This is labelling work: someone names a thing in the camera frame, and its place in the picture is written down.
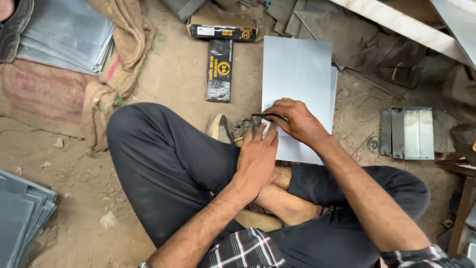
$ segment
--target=black box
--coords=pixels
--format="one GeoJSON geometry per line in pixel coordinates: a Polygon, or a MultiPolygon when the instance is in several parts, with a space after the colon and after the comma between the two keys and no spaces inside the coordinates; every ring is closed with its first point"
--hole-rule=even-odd
{"type": "Polygon", "coordinates": [[[258,25],[255,20],[239,17],[192,15],[187,23],[192,37],[256,41],[258,25]]]}
{"type": "Polygon", "coordinates": [[[233,40],[210,40],[207,67],[207,101],[230,101],[232,59],[233,40]]]}

